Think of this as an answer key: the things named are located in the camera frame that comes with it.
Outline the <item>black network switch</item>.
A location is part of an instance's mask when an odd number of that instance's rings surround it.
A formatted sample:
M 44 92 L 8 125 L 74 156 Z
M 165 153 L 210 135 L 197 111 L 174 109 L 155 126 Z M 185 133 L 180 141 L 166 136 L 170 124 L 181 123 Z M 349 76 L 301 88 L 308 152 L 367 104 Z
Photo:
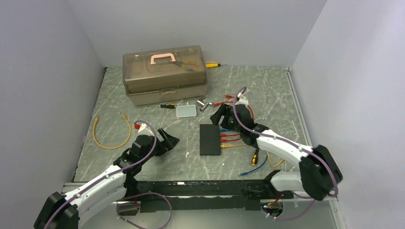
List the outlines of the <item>black network switch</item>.
M 213 124 L 200 124 L 200 156 L 220 156 L 220 128 Z

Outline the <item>small white switch box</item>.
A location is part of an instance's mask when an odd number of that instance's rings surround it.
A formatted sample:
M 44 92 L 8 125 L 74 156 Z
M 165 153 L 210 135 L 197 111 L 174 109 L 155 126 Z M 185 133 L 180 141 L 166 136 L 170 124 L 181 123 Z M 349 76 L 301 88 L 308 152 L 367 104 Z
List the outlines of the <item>small white switch box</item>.
M 179 105 L 176 107 L 177 118 L 195 117 L 196 115 L 196 105 Z

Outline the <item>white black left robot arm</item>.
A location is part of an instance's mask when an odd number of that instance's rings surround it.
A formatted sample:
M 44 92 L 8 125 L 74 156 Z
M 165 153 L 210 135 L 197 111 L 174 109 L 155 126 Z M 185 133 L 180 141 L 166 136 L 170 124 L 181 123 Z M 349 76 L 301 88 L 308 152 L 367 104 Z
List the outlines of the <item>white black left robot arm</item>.
M 138 135 L 112 165 L 84 185 L 61 194 L 52 193 L 35 223 L 35 229 L 78 229 L 99 211 L 117 200 L 132 200 L 142 194 L 135 175 L 152 157 L 172 150 L 180 140 L 158 129 L 162 140 L 153 132 Z

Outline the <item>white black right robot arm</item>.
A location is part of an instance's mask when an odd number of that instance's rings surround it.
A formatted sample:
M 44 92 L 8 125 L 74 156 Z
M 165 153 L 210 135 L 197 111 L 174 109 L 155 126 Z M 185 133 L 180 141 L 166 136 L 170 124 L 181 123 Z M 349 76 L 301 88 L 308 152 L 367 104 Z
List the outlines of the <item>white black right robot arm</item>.
M 237 132 L 243 142 L 255 149 L 273 153 L 288 162 L 295 171 L 276 171 L 268 175 L 263 192 L 275 198 L 283 191 L 305 192 L 310 198 L 323 200 L 337 194 L 343 175 L 327 147 L 296 143 L 254 122 L 245 105 L 222 104 L 210 116 L 212 124 Z

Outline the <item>chrome socket adapter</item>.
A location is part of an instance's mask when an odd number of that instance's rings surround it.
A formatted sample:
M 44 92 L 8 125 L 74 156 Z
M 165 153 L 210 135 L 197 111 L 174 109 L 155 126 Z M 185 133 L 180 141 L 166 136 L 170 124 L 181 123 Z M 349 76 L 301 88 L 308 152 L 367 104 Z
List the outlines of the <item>chrome socket adapter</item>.
M 201 112 L 205 111 L 208 107 L 212 107 L 213 103 L 212 102 L 204 102 L 202 100 L 197 100 L 197 104 L 200 106 L 199 110 Z

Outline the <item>black yellow screwdriver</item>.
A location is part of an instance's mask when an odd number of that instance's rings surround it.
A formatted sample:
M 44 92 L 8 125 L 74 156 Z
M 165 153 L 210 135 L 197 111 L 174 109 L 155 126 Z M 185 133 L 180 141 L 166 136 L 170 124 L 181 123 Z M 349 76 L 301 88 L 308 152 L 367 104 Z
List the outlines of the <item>black yellow screwdriver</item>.
M 165 108 L 165 109 L 175 109 L 176 105 L 175 104 L 159 104 L 159 105 L 147 105 L 147 107 L 159 107 L 159 108 Z

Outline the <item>black orange stubby screwdriver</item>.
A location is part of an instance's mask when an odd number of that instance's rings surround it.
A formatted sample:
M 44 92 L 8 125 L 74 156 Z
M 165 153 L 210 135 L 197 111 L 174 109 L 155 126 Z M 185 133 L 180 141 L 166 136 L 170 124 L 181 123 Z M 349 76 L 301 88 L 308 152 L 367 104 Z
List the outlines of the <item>black orange stubby screwdriver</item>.
M 252 156 L 252 160 L 251 160 L 251 164 L 252 166 L 256 166 L 258 163 L 258 154 L 259 154 L 260 150 L 256 149 L 253 156 Z

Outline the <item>yellow handled screwdriver by wall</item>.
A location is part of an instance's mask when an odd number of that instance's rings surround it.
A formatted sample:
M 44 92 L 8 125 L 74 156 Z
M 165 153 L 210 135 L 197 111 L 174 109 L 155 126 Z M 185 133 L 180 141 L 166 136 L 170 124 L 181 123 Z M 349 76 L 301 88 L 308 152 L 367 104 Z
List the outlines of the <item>yellow handled screwdriver by wall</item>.
M 221 64 L 219 63 L 208 63 L 205 65 L 207 68 L 216 68 L 216 67 L 220 67 Z

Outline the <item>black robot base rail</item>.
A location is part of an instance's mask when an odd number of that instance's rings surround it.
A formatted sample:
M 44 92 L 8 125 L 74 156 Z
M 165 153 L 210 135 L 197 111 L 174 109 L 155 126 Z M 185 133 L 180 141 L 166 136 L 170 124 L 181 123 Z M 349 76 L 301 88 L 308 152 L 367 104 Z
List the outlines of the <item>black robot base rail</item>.
M 127 186 L 124 200 L 140 202 L 140 211 L 231 209 L 260 210 L 270 202 L 292 199 L 290 191 L 279 192 L 269 178 L 248 180 L 138 181 Z M 167 205 L 166 197 L 171 203 Z

